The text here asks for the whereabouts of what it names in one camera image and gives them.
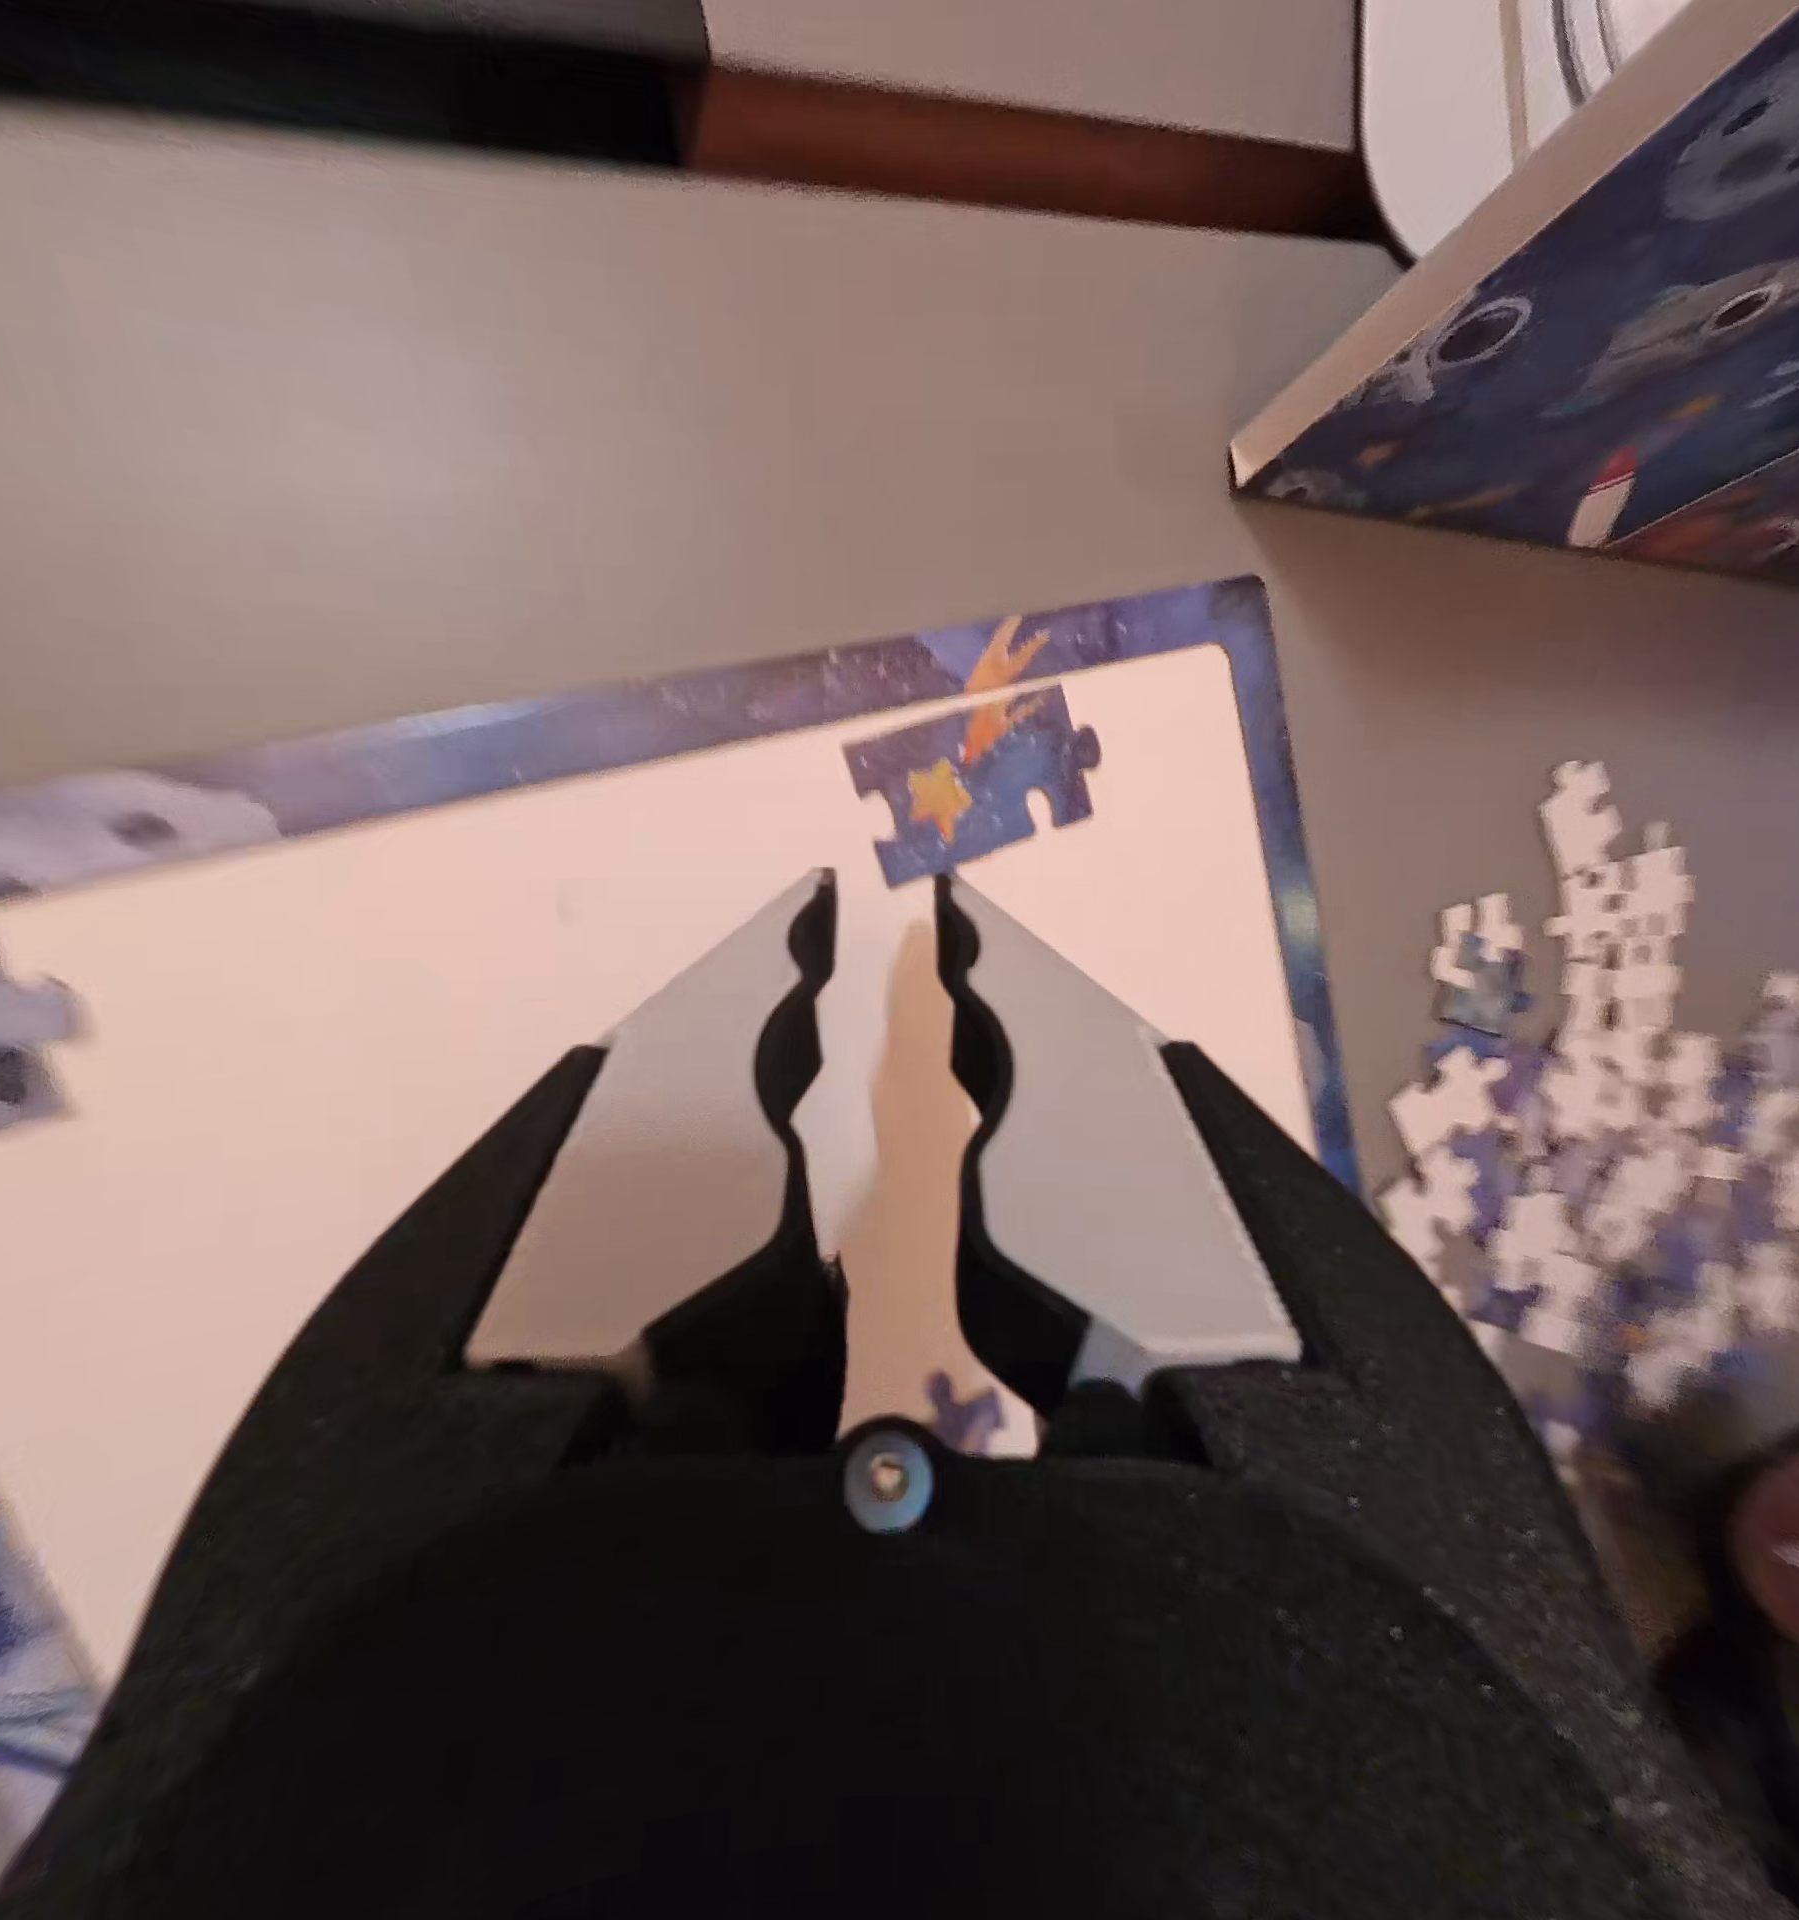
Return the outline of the dark grey desk flap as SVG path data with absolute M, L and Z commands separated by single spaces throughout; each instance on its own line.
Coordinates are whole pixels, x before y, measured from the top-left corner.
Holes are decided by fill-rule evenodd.
M 684 167 L 702 5 L 0 3 L 0 102 Z

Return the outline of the pile of jigsaw puzzle pieces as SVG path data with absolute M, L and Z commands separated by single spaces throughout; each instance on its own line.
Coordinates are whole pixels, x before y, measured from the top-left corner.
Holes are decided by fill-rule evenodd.
M 1625 843 L 1585 760 L 1535 818 L 1551 1015 L 1505 892 L 1439 910 L 1435 1035 L 1389 1100 L 1405 1167 L 1377 1210 L 1561 1455 L 1799 1341 L 1799 973 L 1769 973 L 1735 1036 L 1683 1026 L 1671 829 Z

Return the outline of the blue framed puzzle board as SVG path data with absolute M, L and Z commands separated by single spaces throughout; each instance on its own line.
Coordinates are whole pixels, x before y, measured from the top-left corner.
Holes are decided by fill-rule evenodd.
M 0 791 L 0 968 L 68 1110 L 0 1133 L 0 1825 L 70 1779 L 192 1497 L 288 1339 L 548 1067 L 814 868 L 798 1113 L 854 1286 L 846 1418 L 998 1389 L 952 1300 L 972 1117 L 932 879 L 844 746 L 1064 684 L 1094 816 L 964 868 L 1355 1181 L 1269 601 L 1253 577 Z

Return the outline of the illustrated puzzle box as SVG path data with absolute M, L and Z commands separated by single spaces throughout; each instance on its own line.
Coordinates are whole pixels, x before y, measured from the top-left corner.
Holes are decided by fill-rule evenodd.
M 1799 5 L 1687 5 L 1229 465 L 1241 498 L 1799 589 Z

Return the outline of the white round object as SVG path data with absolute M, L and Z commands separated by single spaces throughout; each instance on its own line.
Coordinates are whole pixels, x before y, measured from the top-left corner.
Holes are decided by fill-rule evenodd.
M 1355 118 L 1405 263 L 1463 224 L 1681 3 L 1359 3 Z

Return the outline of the blue star puzzle piece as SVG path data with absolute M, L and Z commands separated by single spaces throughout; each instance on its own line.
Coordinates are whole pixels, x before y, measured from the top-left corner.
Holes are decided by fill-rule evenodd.
M 988 818 L 962 772 L 950 722 L 850 741 L 846 771 L 860 801 L 886 804 L 890 824 L 874 845 L 890 891 L 950 875 L 984 858 Z

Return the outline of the grey desk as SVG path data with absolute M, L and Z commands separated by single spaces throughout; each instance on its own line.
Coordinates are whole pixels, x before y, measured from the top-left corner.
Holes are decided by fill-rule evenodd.
M 1303 1356 L 754 1442 L 466 1344 L 566 1051 L 192 1497 L 0 1916 L 1791 1916 L 1391 1239 L 1407 958 L 1563 762 L 1799 885 L 1799 592 L 1241 504 L 1375 250 L 0 107 L 0 794 L 1169 589 L 1269 601 L 1355 1179 L 1199 1045 Z M 1697 929 L 1799 892 L 1709 876 Z

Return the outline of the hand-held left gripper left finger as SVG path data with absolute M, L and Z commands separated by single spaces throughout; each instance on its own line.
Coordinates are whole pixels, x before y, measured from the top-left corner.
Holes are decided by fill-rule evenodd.
M 830 1442 L 848 1289 L 796 1115 L 822 1070 L 838 879 L 818 868 L 638 1004 L 466 1344 L 484 1373 L 600 1374 L 632 1404 L 708 1392 L 754 1442 Z

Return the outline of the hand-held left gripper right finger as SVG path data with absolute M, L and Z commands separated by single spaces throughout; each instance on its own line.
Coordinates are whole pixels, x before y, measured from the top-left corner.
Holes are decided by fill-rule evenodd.
M 1299 1331 L 1171 1073 L 1175 1045 L 970 883 L 934 886 L 972 1354 L 1042 1424 L 1082 1386 L 1293 1366 Z

